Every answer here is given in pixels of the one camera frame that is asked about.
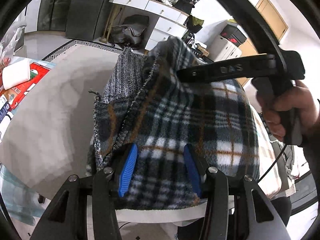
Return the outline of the right hand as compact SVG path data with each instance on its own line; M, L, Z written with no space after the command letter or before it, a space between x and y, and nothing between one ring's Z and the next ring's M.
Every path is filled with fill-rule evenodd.
M275 98L271 104L265 102L260 92L256 93L256 98L270 132L279 141L283 142L287 134L279 114L291 109L298 111L303 135L310 138L319 131L319 101L301 80L297 80L294 87Z

